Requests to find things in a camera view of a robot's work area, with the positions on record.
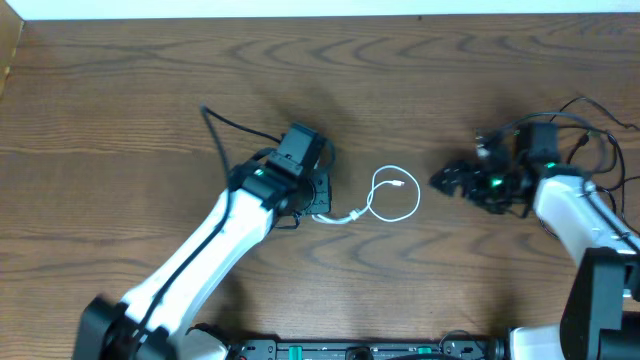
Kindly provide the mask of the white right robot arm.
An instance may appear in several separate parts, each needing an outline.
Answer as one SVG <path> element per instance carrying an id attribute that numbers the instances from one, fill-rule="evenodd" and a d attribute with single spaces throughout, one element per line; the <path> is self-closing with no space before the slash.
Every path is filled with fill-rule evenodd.
<path id="1" fill-rule="evenodd" d="M 554 123 L 520 125 L 514 150 L 495 132 L 480 138 L 478 162 L 451 162 L 429 180 L 441 193 L 461 193 L 492 214 L 524 206 L 551 229 L 578 268 L 558 323 L 514 328 L 487 355 L 636 359 L 639 315 L 625 310 L 624 299 L 639 298 L 639 239 L 602 201 L 589 174 L 562 162 L 558 131 Z"/>

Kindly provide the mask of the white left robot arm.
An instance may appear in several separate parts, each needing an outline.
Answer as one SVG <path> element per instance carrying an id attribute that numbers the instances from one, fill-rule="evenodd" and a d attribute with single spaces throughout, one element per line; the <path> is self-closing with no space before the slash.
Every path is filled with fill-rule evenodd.
<path id="1" fill-rule="evenodd" d="M 96 297 L 81 315 L 75 359 L 225 359 L 229 347 L 192 322 L 234 265 L 282 217 L 330 209 L 333 143 L 293 124 L 276 148 L 263 149 L 226 177 L 203 223 L 149 278 L 119 302 Z"/>

